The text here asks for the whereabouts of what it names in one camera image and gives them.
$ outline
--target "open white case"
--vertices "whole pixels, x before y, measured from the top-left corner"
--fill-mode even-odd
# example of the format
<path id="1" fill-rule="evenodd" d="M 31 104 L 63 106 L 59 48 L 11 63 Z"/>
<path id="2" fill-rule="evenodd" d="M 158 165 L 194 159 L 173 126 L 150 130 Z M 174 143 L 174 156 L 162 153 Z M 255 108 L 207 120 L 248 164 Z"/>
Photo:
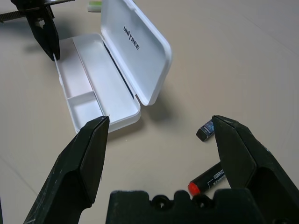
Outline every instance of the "open white case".
<path id="1" fill-rule="evenodd" d="M 109 132 L 135 123 L 136 95 L 154 104 L 171 61 L 169 43 L 132 0 L 103 0 L 101 34 L 61 40 L 55 60 L 76 132 L 102 115 Z"/>

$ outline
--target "case lid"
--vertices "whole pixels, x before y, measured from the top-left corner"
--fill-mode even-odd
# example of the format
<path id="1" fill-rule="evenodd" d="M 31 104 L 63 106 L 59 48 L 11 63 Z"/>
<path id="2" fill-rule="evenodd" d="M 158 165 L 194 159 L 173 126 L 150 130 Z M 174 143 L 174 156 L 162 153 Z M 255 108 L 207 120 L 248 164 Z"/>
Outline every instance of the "case lid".
<path id="1" fill-rule="evenodd" d="M 140 101 L 154 104 L 172 61 L 167 40 L 132 0 L 103 0 L 101 32 Z"/>

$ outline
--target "green object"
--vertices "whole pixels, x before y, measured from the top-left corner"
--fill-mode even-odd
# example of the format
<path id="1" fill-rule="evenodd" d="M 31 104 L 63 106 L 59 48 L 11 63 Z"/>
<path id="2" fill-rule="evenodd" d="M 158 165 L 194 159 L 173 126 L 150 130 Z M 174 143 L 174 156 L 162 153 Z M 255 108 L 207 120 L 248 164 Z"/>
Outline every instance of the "green object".
<path id="1" fill-rule="evenodd" d="M 102 2 L 101 1 L 90 1 L 87 7 L 89 12 L 100 13 L 102 11 Z"/>
<path id="2" fill-rule="evenodd" d="M 90 6 L 102 6 L 102 2 L 101 1 L 90 1 L 89 5 Z"/>

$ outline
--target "red battery cap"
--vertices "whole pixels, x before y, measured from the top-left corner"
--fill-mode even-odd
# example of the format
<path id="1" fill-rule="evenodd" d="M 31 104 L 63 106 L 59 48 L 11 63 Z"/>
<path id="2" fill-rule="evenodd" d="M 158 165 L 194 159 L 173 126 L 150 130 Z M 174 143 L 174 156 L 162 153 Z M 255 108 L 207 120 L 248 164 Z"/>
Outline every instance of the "red battery cap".
<path id="1" fill-rule="evenodd" d="M 190 182 L 188 185 L 188 190 L 192 196 L 200 194 L 200 189 L 193 182 Z"/>

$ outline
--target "unitree logo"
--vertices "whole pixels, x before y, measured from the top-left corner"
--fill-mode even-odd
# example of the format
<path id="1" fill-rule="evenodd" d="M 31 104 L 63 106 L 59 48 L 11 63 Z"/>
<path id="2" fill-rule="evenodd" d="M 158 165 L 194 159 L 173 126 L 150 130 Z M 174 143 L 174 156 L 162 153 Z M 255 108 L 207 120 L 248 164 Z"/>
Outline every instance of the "unitree logo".
<path id="1" fill-rule="evenodd" d="M 126 26 L 123 27 L 123 31 L 125 31 L 125 33 L 127 34 L 127 36 L 129 37 L 129 40 L 133 43 L 133 45 L 136 47 L 137 50 L 139 50 L 139 45 L 136 42 L 136 40 L 132 37 L 130 31 L 126 28 Z"/>

